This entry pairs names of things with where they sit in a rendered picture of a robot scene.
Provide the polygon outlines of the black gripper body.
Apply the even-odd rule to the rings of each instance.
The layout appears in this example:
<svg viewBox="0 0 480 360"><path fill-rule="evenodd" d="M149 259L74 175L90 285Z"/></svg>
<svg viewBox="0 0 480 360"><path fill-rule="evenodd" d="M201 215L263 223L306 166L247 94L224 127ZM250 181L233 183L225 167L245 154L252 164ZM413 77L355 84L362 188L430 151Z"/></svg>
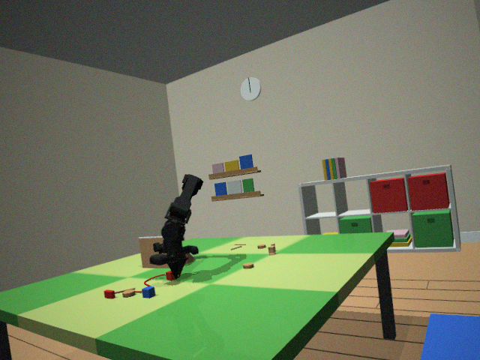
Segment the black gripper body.
<svg viewBox="0 0 480 360"><path fill-rule="evenodd" d="M176 258L185 258L185 254L187 253L191 253L192 255L199 253L198 248L195 246L182 247L182 241L184 241L184 238L182 238L181 236L177 236L174 241L168 241L164 238L164 241L166 242L167 254L158 253L150 256L150 264L162 266L164 264L167 264L168 262L171 263L176 261Z"/></svg>

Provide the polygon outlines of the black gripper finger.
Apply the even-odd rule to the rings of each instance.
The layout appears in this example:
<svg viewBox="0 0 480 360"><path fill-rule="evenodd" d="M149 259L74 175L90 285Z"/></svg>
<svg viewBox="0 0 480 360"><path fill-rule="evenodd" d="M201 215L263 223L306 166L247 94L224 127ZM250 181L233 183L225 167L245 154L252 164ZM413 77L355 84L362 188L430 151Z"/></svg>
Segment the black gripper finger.
<svg viewBox="0 0 480 360"><path fill-rule="evenodd" d="M179 261L168 262L167 265L170 267L174 278L177 279L179 273Z"/></svg>
<svg viewBox="0 0 480 360"><path fill-rule="evenodd" d="M178 278L180 278L180 276L181 276L182 270L185 266L185 263L186 263L187 259L188 259L188 257L185 257L185 258L182 258L182 259L176 258L176 260L178 260L178 275L179 275Z"/></svg>

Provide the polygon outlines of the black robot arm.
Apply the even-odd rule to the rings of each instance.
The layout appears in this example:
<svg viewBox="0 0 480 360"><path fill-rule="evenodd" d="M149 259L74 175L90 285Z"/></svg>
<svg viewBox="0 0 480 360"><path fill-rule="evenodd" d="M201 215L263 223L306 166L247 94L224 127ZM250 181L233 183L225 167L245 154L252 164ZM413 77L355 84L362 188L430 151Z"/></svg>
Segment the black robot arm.
<svg viewBox="0 0 480 360"><path fill-rule="evenodd" d="M176 240L177 236L183 238L183 235L185 234L184 225L188 224L191 216L191 198L201 189L203 180L194 175L185 174L182 183L184 184L181 188L181 195L176 197L174 202L171 202L165 217L168 221L165 223L165 226L161 231L162 236L168 241ZM153 248L154 252L159 251L159 254L165 254L167 250L167 242L164 240L163 244L156 242L153 244Z"/></svg>

